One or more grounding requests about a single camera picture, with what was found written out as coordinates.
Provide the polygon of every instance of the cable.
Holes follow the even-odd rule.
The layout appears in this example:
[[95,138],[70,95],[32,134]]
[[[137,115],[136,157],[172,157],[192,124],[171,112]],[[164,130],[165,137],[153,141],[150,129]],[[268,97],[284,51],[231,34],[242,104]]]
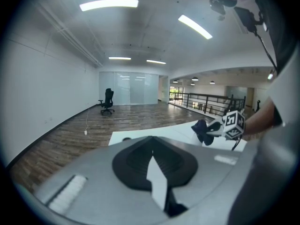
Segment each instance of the cable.
[[235,141],[235,145],[233,146],[231,151],[233,151],[236,148],[236,146],[240,143],[241,139],[242,139],[242,136],[239,136],[238,140]]
[[274,66],[274,68],[275,68],[275,71],[277,71],[277,67],[276,67],[276,65],[275,65],[275,63],[274,63],[274,61],[273,61],[273,59],[271,58],[270,54],[268,53],[267,48],[266,48],[266,45],[264,44],[262,37],[259,36],[256,32],[254,33],[254,35],[257,36],[257,37],[259,38],[259,40],[261,41],[262,46],[263,46],[263,48],[264,48],[264,50],[265,50],[265,52],[266,52],[266,54],[267,54],[269,60],[270,60],[271,63],[273,64],[273,66]]
[[86,120],[85,120],[85,125],[86,125],[85,131],[89,128],[89,125],[88,125],[89,111],[90,111],[90,107],[88,108],[88,114],[87,114]]

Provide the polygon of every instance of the white sheet of paper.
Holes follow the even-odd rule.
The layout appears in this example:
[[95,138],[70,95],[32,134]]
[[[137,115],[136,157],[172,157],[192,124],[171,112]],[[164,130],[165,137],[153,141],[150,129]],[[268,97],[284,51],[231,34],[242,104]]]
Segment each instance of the white sheet of paper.
[[164,210],[168,182],[153,156],[148,165],[146,179],[152,183],[151,195],[153,200],[161,208],[161,210]]

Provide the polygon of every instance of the black glove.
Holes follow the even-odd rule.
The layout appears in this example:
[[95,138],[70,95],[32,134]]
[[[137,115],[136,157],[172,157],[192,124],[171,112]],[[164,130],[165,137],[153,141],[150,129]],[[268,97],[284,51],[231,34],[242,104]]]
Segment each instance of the black glove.
[[206,146],[209,146],[214,141],[214,137],[207,135],[208,132],[207,125],[205,120],[199,120],[195,125],[191,127],[193,131],[197,134],[197,137],[200,142],[204,142]]

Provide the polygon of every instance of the fluorescent light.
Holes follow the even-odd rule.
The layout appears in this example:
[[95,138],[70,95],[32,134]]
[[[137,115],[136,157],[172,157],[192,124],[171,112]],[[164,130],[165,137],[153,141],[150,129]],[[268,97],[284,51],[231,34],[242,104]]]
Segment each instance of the fluorescent light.
[[154,61],[154,60],[147,60],[147,62],[154,62],[154,63],[159,63],[159,64],[165,64],[165,62]]
[[123,58],[123,57],[109,57],[109,59],[117,59],[117,60],[131,60],[131,58]]
[[197,32],[199,32],[206,39],[211,39],[212,38],[212,35],[209,34],[208,31],[206,31],[203,27],[201,27],[199,24],[197,24],[193,20],[189,19],[188,17],[186,17],[184,15],[181,15],[180,18],[178,18],[178,20],[181,21],[182,23],[186,24],[190,28],[192,28],[192,29],[196,30]]
[[94,2],[83,3],[80,9],[84,12],[95,8],[107,8],[107,7],[131,7],[136,8],[139,0],[98,0]]

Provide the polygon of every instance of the railing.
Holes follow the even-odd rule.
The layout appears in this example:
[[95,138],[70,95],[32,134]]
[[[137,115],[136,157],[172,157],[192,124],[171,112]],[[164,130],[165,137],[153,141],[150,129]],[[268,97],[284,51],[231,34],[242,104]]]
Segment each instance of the railing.
[[241,111],[245,107],[246,97],[237,99],[224,96],[170,92],[169,102],[197,109],[204,113],[210,113],[217,116],[224,116],[229,111]]

